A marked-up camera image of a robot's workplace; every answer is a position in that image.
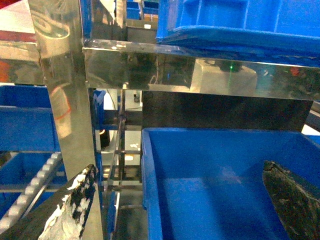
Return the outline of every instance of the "metal beam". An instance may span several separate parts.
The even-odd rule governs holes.
[[[0,83],[43,85],[39,60],[36,43],[0,40]]]
[[[263,63],[258,56],[100,39],[87,42],[83,52],[91,88],[320,100],[314,81],[320,68],[292,69],[291,63],[303,64],[299,58],[288,58],[287,65]]]
[[[68,180],[96,165],[79,0],[29,0],[40,59]],[[83,239],[104,238],[98,191]]]

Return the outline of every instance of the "black object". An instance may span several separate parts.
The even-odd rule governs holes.
[[[110,132],[108,130],[100,131],[100,145],[101,148],[108,147],[110,145]]]
[[[274,161],[265,161],[263,183],[292,240],[320,239],[320,189]]]
[[[143,91],[142,128],[301,131],[312,101]]]
[[[76,178],[78,185],[68,190]],[[96,180],[97,170],[90,164],[33,212],[2,233],[0,240],[81,239],[93,202]],[[59,212],[58,208],[61,214],[54,218],[56,214],[53,213]],[[52,224],[45,229],[47,221]]]

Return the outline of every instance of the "stainless steel shelf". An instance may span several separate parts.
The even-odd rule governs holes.
[[[170,45],[90,40],[83,48],[89,88],[319,100],[320,68],[209,58]]]

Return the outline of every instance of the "shelving rack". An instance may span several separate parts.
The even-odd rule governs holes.
[[[99,128],[93,104],[93,90],[97,88],[120,91],[118,113],[106,112],[109,118],[105,121],[106,128],[117,129],[112,163],[106,170],[109,172],[107,184],[112,184],[118,161],[119,188],[125,180],[125,153],[129,153],[125,149],[124,136],[130,126],[126,125],[130,117],[134,118],[125,109],[126,90],[320,100],[316,88],[309,89],[307,82],[296,82],[289,75],[273,76],[273,83],[261,84],[261,88],[249,87],[252,82],[247,82],[252,79],[257,86],[257,83],[267,81],[275,69],[285,72],[292,65],[303,66],[302,69],[308,70],[306,73],[320,71],[315,68],[320,66],[318,57],[261,56],[157,45],[151,38],[155,36],[156,24],[127,21],[126,3],[126,0],[116,1],[116,21],[105,24],[105,39],[95,39],[95,34],[92,35],[98,26],[98,1],[95,0],[28,0],[35,34],[0,31],[0,61],[29,69],[30,76],[36,76],[38,72],[43,74],[43,78],[10,75],[6,82],[45,85],[57,127],[64,128],[66,123],[57,120],[62,99],[53,98],[52,93],[57,88],[63,90],[64,101],[71,105],[70,122],[67,123],[71,131],[68,136],[59,136],[68,179],[86,165],[96,164],[97,154],[101,152],[96,145]],[[144,42],[131,42],[127,38],[127,28],[136,33],[135,37],[149,38]],[[222,71],[216,64],[221,61],[244,67],[240,74]],[[164,77],[168,74],[166,69],[181,71],[176,79],[171,79]],[[227,84],[222,89],[206,85],[205,75],[218,84],[225,79],[223,83]],[[137,118],[139,116],[131,125],[138,124]],[[101,240],[108,235],[105,195],[111,187],[101,185],[98,189],[100,194],[96,191],[83,239]]]

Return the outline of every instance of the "metal post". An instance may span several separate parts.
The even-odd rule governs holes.
[[[70,179],[96,164],[79,0],[29,0],[55,126]],[[98,191],[83,239],[104,239]]]
[[[119,179],[123,180],[125,176],[125,137],[126,137],[126,90],[120,90],[120,105],[119,105]]]

